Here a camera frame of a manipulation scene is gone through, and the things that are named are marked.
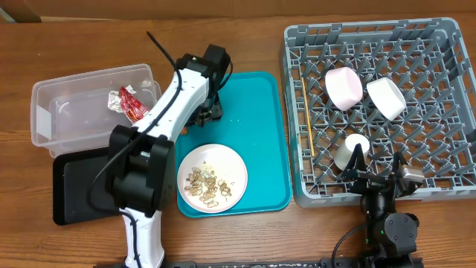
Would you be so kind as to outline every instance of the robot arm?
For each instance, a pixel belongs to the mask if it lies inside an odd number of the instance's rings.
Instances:
[[[134,225],[128,217],[123,217],[128,248],[125,265],[129,268],[138,267],[136,258],[144,268],[158,268],[164,260],[161,211],[176,190],[174,143],[184,126],[203,126],[206,121],[222,117],[218,90],[229,64],[225,49],[214,45],[208,47],[203,57],[185,54],[177,60],[182,83],[173,103],[170,101],[179,86],[177,73],[144,118],[132,128],[117,126],[111,133],[109,158],[145,131],[170,105],[146,138],[121,156],[106,174],[106,190],[113,196],[115,205],[135,220]]]

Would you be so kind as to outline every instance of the red wrapper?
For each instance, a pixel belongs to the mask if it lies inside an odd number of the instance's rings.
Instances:
[[[149,108],[145,107],[139,100],[134,98],[126,88],[120,88],[119,97],[120,107],[132,123],[141,120],[149,112]]]

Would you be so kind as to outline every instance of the white cup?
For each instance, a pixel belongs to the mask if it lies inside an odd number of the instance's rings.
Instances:
[[[362,99],[361,81],[349,67],[329,70],[325,81],[329,98],[341,111],[350,109]]]
[[[380,113],[390,121],[403,112],[407,106],[399,87],[386,77],[368,83],[367,91]]]
[[[362,146],[362,152],[364,153],[364,159],[370,149],[370,142],[364,135],[351,134],[345,138],[344,143],[337,149],[334,156],[334,163],[340,170],[344,170],[347,164],[349,164],[350,157],[356,148],[356,145]]]

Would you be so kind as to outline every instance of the teal cutting board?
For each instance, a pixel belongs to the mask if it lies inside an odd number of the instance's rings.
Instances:
[[[188,128],[176,142],[176,172],[185,156],[204,144],[235,150],[248,171],[242,199],[227,211],[206,214],[190,207],[177,191],[177,204],[188,217],[279,211],[291,201],[291,175],[276,80],[264,71],[232,74],[219,91],[223,116],[203,127]]]

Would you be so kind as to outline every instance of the wooden stick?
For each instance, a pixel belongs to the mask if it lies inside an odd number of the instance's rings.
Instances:
[[[309,133],[311,156],[312,158],[314,158],[314,143],[312,142],[311,118],[309,118],[309,107],[307,106],[307,93],[306,93],[306,87],[304,86],[304,77],[302,77],[300,80],[301,80],[301,83],[303,84],[304,109],[306,110],[307,132]]]

